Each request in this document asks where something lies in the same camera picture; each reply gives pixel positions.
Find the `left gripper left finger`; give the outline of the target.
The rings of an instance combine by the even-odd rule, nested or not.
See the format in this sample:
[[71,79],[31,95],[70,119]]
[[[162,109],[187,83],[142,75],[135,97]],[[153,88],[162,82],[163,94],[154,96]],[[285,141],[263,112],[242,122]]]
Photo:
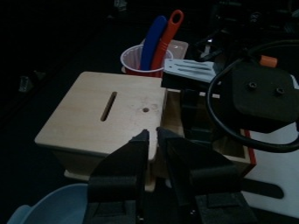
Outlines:
[[149,148],[145,129],[99,163],[88,179],[84,224],[139,224]]

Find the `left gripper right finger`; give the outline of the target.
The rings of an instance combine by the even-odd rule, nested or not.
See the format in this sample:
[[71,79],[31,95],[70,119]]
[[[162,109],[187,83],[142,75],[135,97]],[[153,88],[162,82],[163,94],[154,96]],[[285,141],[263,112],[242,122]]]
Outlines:
[[159,127],[163,152],[181,224],[258,224],[241,192],[234,163],[207,146]]

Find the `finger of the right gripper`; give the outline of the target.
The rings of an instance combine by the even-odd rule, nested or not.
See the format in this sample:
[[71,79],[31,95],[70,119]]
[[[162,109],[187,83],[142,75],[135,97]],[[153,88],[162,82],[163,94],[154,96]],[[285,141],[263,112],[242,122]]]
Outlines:
[[181,108],[182,108],[182,126],[185,136],[193,138],[193,126],[197,118],[199,92],[194,89],[182,91]]
[[199,93],[199,120],[201,120],[201,133],[203,134],[203,141],[213,143],[215,141],[217,130],[207,112],[205,92]]

